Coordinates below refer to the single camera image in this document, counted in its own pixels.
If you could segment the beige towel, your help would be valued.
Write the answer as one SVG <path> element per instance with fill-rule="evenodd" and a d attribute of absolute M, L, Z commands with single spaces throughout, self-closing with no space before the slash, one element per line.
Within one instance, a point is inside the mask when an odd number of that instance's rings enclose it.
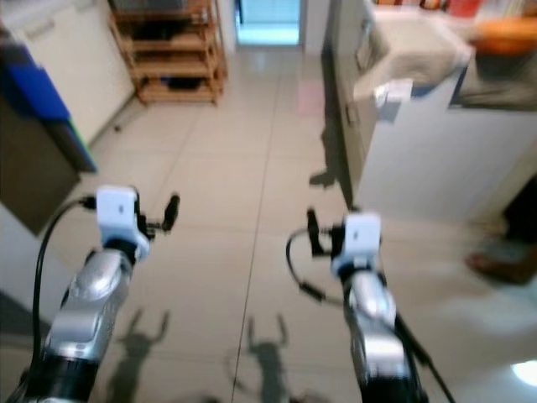
<path fill-rule="evenodd" d="M 464 68 L 472 47 L 440 19 L 421 15 L 376 15 L 362 24 L 354 54 L 354 100 L 373 97 L 376 89 L 397 80 L 418 87 L 436 86 Z"/>

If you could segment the grey cabinet door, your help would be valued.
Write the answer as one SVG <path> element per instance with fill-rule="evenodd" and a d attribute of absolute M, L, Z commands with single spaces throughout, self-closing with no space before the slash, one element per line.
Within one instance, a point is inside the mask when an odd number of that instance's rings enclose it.
<path fill-rule="evenodd" d="M 366 161 L 365 118 L 376 114 L 369 97 L 354 96 L 354 85 L 361 75 L 357 53 L 368 34 L 369 14 L 366 0 L 329 0 L 326 27 L 326 51 L 329 51 L 335 77 L 335 95 L 339 107 L 339 123 L 346 149 L 349 174 L 348 206 L 359 207 L 359 189 Z"/>

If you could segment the white cupboard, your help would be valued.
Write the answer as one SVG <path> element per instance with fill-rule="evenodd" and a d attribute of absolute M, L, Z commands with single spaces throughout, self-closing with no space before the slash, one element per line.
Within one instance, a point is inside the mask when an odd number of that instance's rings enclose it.
<path fill-rule="evenodd" d="M 92 144 L 133 93 L 112 37 L 107 0 L 32 0 L 19 33 L 46 70 L 84 144 Z"/>

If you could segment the blue fabric item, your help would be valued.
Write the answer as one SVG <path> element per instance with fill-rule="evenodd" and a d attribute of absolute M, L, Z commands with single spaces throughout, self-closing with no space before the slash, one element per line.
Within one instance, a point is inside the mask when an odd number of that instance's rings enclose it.
<path fill-rule="evenodd" d="M 41 124 L 68 164 L 80 173 L 96 173 L 88 145 L 70 122 L 70 112 L 50 79 L 30 51 L 15 39 L 1 42 L 1 96 L 20 118 Z"/>

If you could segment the orange object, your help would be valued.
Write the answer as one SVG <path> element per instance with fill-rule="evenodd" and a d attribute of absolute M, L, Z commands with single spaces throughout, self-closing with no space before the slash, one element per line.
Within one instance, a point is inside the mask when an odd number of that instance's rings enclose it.
<path fill-rule="evenodd" d="M 522 56 L 537 49 L 537 17 L 480 22 L 476 24 L 469 42 L 478 54 Z"/>

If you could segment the white appliance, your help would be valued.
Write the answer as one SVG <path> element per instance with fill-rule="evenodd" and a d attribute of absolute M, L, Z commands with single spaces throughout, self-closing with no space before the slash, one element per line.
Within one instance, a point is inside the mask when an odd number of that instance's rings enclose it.
<path fill-rule="evenodd" d="M 496 211 L 493 197 L 537 149 L 537 112 L 457 107 L 463 72 L 406 102 L 378 102 L 365 118 L 360 210 L 398 220 L 476 222 Z"/>

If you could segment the person's foot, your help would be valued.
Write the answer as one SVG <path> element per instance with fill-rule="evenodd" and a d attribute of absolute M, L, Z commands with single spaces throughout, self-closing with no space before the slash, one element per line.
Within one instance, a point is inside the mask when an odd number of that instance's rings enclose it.
<path fill-rule="evenodd" d="M 487 279 L 508 285 L 527 285 L 537 277 L 537 246 L 527 249 L 518 262 L 491 259 L 486 254 L 471 254 L 465 259 L 467 268 Z"/>

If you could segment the wooden shelf rack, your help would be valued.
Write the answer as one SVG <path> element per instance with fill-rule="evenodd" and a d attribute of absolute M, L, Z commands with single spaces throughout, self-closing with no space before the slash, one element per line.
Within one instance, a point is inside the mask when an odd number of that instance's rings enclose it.
<path fill-rule="evenodd" d="M 214 0 L 107 0 L 135 97 L 218 104 L 227 78 Z"/>

